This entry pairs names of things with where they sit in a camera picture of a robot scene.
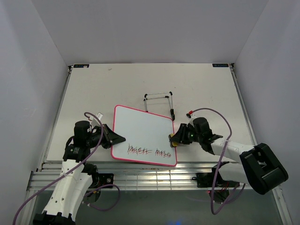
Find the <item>yellow bone-shaped eraser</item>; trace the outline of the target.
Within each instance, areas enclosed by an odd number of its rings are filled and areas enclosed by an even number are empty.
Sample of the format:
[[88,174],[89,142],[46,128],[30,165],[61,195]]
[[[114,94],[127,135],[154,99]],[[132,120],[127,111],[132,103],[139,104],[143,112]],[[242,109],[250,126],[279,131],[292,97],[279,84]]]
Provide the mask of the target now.
[[173,141],[173,136],[174,136],[174,133],[169,134],[169,136],[168,136],[169,143],[170,143],[171,148],[176,148],[178,146],[178,143]]

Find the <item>pink framed whiteboard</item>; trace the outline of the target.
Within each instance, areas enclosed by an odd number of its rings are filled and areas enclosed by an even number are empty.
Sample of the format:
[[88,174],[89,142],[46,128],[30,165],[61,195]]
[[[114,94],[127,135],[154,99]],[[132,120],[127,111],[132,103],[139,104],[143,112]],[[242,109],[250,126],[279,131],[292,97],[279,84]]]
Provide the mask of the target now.
[[169,143],[174,132],[171,118],[116,105],[113,131],[126,140],[111,148],[111,156],[117,160],[150,165],[176,166],[176,148]]

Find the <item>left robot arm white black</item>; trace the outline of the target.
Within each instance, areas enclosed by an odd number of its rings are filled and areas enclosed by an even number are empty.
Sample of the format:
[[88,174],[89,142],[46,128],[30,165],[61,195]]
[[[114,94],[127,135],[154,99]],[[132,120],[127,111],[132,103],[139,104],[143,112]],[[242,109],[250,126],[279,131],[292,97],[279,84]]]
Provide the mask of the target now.
[[98,173],[96,165],[88,164],[87,157],[98,146],[108,149],[125,142],[106,124],[92,126],[88,121],[75,123],[74,134],[66,143],[59,180],[42,213],[33,218],[35,225],[74,225],[79,206],[84,198],[100,195],[103,188],[113,188],[113,175]]

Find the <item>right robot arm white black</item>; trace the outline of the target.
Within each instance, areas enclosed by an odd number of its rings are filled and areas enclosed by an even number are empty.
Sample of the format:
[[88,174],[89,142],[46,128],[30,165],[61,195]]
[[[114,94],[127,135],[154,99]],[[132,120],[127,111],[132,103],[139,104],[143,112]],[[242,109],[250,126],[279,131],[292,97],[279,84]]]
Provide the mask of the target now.
[[231,159],[214,166],[211,173],[200,179],[207,186],[244,183],[264,195],[288,180],[286,169],[267,144],[253,146],[227,141],[212,132],[204,117],[180,124],[178,131],[169,135],[169,141],[171,147],[199,143],[205,152]]

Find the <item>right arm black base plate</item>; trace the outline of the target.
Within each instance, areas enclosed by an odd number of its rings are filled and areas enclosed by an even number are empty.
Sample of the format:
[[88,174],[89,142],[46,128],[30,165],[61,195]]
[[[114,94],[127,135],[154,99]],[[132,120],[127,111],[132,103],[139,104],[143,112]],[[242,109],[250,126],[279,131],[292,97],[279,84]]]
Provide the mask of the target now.
[[[192,177],[192,180],[197,182],[198,188],[210,188],[212,187],[214,179],[214,173],[213,172],[198,172],[195,174],[194,177]],[[233,188],[236,185],[240,185],[238,182],[235,181],[226,181],[221,178],[221,176],[218,174],[216,179],[215,186],[217,188]]]

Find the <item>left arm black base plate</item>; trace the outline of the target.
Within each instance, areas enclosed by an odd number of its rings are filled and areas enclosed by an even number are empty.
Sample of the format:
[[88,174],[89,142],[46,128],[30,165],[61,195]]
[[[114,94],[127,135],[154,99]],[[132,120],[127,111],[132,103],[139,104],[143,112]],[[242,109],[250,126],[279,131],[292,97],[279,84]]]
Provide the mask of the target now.
[[113,184],[113,173],[95,173],[92,175],[92,184],[90,188],[97,188],[103,185]]

